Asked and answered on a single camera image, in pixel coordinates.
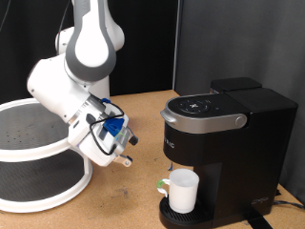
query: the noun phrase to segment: blue gripper part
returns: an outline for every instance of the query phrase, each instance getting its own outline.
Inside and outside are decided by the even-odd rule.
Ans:
[[[104,128],[112,134],[112,136],[117,136],[122,130],[124,123],[124,118],[111,118],[104,122]]]
[[[102,98],[101,103],[106,102],[106,103],[111,103],[111,101],[108,98]]]

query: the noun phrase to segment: coffee maker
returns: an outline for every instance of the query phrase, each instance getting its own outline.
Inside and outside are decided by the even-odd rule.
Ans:
[[[164,154],[200,179],[192,212],[161,200],[167,228],[215,228],[272,210],[297,104],[250,78],[215,80],[211,92],[173,98],[161,112]]]

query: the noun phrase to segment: black backdrop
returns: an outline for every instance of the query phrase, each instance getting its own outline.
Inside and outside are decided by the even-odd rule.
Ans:
[[[213,79],[246,76],[297,102],[280,183],[305,203],[305,2],[182,2],[175,89],[203,94]]]
[[[0,1],[0,22],[9,0]],[[54,39],[67,0],[11,1],[0,33],[0,104],[31,97],[27,77],[42,58],[55,56]],[[117,52],[111,95],[172,88],[177,0],[109,0],[126,43]],[[70,5],[63,28],[73,26]]]

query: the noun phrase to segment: table surface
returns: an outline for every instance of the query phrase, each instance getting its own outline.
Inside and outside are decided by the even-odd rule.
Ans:
[[[139,137],[136,146],[128,145],[124,155],[133,158],[126,168],[112,163],[93,164],[88,187],[76,198],[53,209],[29,214],[0,211],[1,228],[164,228],[159,220],[163,195],[156,182],[169,177],[170,161],[163,154],[164,120],[160,111],[177,96],[174,91],[129,94],[112,97],[130,117],[129,126]],[[184,166],[173,164],[174,169]],[[276,200],[298,202],[283,187]],[[290,205],[274,206],[265,219],[273,228],[305,228],[305,211]],[[247,221],[223,226],[224,229],[251,229]]]

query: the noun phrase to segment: power cord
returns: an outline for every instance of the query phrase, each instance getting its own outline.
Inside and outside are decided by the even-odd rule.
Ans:
[[[2,28],[3,28],[5,20],[7,19],[7,15],[8,15],[9,9],[10,9],[10,1],[8,2],[6,13],[4,14],[4,17],[3,17],[2,22],[1,22],[0,32],[1,32]]]
[[[59,55],[59,38],[60,38],[60,32],[61,32],[61,30],[62,30],[62,28],[63,28],[63,24],[64,24],[64,21],[65,21],[65,17],[66,17],[66,13],[67,13],[67,10],[68,10],[70,1],[71,1],[71,0],[68,0],[68,3],[67,3],[67,6],[66,6],[64,15],[63,15],[63,17],[62,17],[62,19],[61,19],[61,23],[60,23],[60,27],[59,27],[59,31],[58,31],[58,36],[57,36],[57,52],[56,52],[56,55]]]
[[[92,124],[90,124],[90,133],[91,133],[91,135],[92,135],[92,137],[93,137],[93,140],[95,141],[95,144],[96,144],[97,147],[100,149],[100,151],[103,152],[103,154],[106,155],[106,156],[110,156],[110,155],[113,154],[114,150],[116,149],[116,145],[113,144],[111,150],[110,150],[108,153],[107,153],[106,151],[104,151],[104,149],[103,149],[103,148],[100,146],[100,144],[98,143],[98,141],[97,141],[97,139],[96,139],[96,136],[95,136],[95,134],[94,134],[94,132],[93,132],[93,125],[95,125],[95,124],[97,124],[97,123],[101,123],[101,122],[106,121],[106,120],[109,120],[109,119],[112,119],[112,118],[124,116],[124,114],[125,114],[125,113],[123,112],[123,110],[122,110],[120,107],[116,106],[116,105],[113,104],[113,103],[110,103],[110,104],[112,104],[114,107],[116,107],[116,108],[121,112],[121,114],[114,115],[114,116],[110,116],[110,117],[106,117],[106,118],[103,118],[103,119],[101,119],[101,120],[94,121]]]
[[[279,204],[291,204],[291,205],[293,205],[294,207],[298,207],[298,208],[300,208],[300,209],[305,210],[305,206],[302,205],[302,204],[291,203],[291,202],[287,202],[287,201],[283,201],[283,200],[276,200],[276,201],[274,201],[274,205],[279,205]]]

